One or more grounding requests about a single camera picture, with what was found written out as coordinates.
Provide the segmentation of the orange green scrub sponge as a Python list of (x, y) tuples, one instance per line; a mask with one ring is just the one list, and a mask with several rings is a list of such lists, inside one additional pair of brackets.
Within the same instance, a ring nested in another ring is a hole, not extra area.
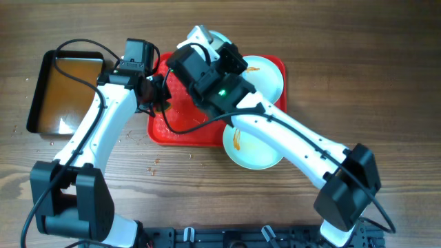
[(168, 111), (172, 107), (172, 104), (168, 101), (159, 101), (154, 104), (154, 113), (160, 114), (162, 112)]

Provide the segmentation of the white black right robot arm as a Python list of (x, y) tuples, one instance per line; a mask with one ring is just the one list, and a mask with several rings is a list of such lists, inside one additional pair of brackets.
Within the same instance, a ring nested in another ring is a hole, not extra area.
[(344, 247), (381, 187), (373, 152), (353, 149), (311, 131), (268, 101), (242, 77), (248, 64), (234, 44), (213, 56), (201, 44), (175, 51), (166, 65), (208, 117), (247, 132), (293, 163), (318, 188), (314, 209), (323, 218), (321, 236)]

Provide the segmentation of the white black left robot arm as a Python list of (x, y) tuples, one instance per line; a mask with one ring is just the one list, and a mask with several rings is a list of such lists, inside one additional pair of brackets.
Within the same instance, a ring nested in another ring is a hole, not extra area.
[(69, 143), (30, 172), (34, 207), (28, 218), (40, 233), (101, 247), (147, 244), (142, 223), (116, 214), (103, 175), (127, 121), (139, 105), (163, 99), (162, 88), (160, 74), (117, 69), (98, 77), (94, 101)]

